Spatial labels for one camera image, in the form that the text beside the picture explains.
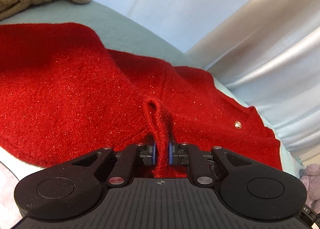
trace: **ribbed black surface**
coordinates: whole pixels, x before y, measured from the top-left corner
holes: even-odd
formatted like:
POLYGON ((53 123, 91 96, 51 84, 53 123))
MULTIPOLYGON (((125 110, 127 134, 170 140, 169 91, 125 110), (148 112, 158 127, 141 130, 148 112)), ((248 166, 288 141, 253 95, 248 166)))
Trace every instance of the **ribbed black surface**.
POLYGON ((307 229, 298 219, 261 223, 238 217, 224 207, 212 189, 186 178, 136 178, 111 189, 92 212, 73 221, 48 223, 25 218, 15 229, 307 229))

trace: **light blue fabric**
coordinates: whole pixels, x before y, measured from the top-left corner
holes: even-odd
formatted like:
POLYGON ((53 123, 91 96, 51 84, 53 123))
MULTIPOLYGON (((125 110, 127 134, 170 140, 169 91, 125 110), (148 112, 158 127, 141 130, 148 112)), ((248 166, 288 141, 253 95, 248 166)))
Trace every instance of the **light blue fabric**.
MULTIPOLYGON (((3 20, 0 24, 64 22, 76 22, 89 26, 98 34, 106 48, 163 59, 174 66, 197 67, 197 64, 192 62, 184 53, 151 31, 94 1, 80 5, 69 0, 54 0, 48 4, 30 7, 24 12, 3 20)), ((248 107, 218 80, 214 79, 214 82, 218 90, 241 105, 248 107)), ((278 138, 270 123, 263 117, 261 118, 265 126, 271 128, 278 138)), ((294 176, 299 176, 301 165, 291 157, 282 143, 279 150, 283 170, 294 176)))

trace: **red garment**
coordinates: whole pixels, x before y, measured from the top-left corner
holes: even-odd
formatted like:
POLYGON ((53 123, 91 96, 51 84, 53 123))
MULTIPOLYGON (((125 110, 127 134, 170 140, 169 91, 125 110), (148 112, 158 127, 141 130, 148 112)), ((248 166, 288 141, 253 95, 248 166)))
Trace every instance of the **red garment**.
POLYGON ((152 133, 154 175, 181 176, 168 165, 168 129, 178 142, 281 169, 272 130, 254 107, 218 91, 208 72, 107 50, 80 24, 0 26, 0 145, 20 160, 48 167, 152 133))

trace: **black circular cap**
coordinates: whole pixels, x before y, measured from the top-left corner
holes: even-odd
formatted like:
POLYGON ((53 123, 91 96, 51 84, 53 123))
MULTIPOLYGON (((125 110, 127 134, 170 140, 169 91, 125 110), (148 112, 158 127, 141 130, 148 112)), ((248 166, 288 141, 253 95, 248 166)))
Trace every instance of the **black circular cap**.
POLYGON ((70 195, 75 189, 75 184, 64 177, 53 177, 42 181, 37 191, 39 195, 50 199, 59 199, 70 195))
POLYGON ((249 181, 247 189, 250 194, 262 199, 274 199, 284 192, 284 186, 279 181, 266 177, 249 181))

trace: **red knit fabric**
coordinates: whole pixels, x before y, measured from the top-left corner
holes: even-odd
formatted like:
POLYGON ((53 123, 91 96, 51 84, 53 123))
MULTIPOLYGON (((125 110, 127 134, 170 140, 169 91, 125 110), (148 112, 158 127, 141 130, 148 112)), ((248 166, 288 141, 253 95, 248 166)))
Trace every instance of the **red knit fabric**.
POLYGON ((48 167, 152 133, 154 175, 183 176, 168 165, 168 130, 201 150, 219 145, 281 169, 272 130, 208 72, 107 50, 80 24, 0 26, 0 145, 14 156, 48 167))

